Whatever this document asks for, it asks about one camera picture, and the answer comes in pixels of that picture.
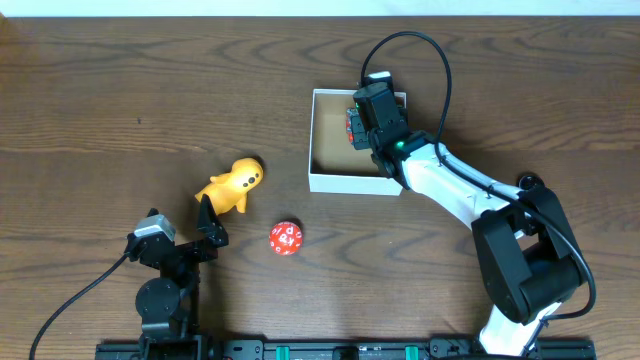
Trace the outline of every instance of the toy duck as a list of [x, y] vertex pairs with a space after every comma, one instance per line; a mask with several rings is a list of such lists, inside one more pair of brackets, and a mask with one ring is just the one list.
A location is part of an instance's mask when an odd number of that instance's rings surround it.
[[238, 212], [247, 210], [247, 193], [262, 181], [263, 171], [260, 163], [247, 158], [233, 163], [231, 172], [210, 178], [211, 184], [196, 194], [202, 201], [202, 195], [211, 199], [216, 215], [224, 214], [235, 206]]

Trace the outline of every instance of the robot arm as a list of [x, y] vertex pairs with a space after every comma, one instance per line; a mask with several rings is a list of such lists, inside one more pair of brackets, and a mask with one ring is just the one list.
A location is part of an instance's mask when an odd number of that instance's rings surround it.
[[[585, 276], [556, 233], [522, 207], [485, 190], [493, 189], [553, 219], [579, 252], [557, 197], [544, 185], [525, 191], [493, 180], [454, 157], [430, 134], [410, 131], [406, 109], [396, 103], [388, 72], [370, 75], [363, 85], [354, 94], [357, 112], [348, 116], [352, 124], [362, 124], [358, 128], [364, 132], [356, 136], [367, 142], [354, 147], [371, 148], [382, 175], [434, 200], [472, 230], [484, 286], [495, 304], [480, 343], [489, 354], [526, 353], [541, 320], [569, 299]], [[446, 158], [447, 166], [441, 158]], [[522, 251], [517, 239], [536, 234], [538, 243]]]

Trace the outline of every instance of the table surface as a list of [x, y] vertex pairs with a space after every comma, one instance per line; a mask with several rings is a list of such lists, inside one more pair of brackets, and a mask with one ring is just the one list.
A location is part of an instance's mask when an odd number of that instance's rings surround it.
[[[598, 284], [587, 316], [543, 335], [591, 337], [600, 358], [640, 343], [640, 19], [10, 19], [0, 31], [0, 349], [25, 358], [43, 322], [120, 257], [150, 207], [183, 242], [193, 194], [259, 156], [248, 211], [225, 214], [230, 245], [203, 265], [201, 323], [222, 338], [423, 338], [477, 333], [491, 303], [471, 233], [433, 201], [310, 193], [314, 88], [354, 88], [373, 45], [432, 35], [453, 71], [445, 143], [511, 183], [539, 173], [559, 196]], [[370, 65], [407, 91], [433, 131], [445, 93], [417, 39]], [[299, 254], [267, 234], [304, 224]], [[54, 322], [38, 358], [92, 358], [136, 339], [139, 287], [126, 262]], [[561, 310], [578, 309], [586, 286]]]

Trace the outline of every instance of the white box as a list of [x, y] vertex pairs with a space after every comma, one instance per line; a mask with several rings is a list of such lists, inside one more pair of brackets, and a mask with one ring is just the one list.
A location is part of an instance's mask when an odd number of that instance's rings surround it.
[[[382, 177], [371, 161], [371, 150], [355, 150], [346, 132], [347, 108], [355, 107], [355, 90], [314, 89], [309, 139], [311, 192], [400, 195], [402, 186]], [[407, 106], [407, 94], [396, 92]]]

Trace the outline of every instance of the red die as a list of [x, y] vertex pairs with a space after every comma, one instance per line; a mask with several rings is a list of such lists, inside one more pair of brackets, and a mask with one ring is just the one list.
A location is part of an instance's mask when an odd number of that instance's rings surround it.
[[302, 246], [302, 231], [292, 222], [277, 223], [269, 234], [269, 245], [278, 255], [291, 255]]

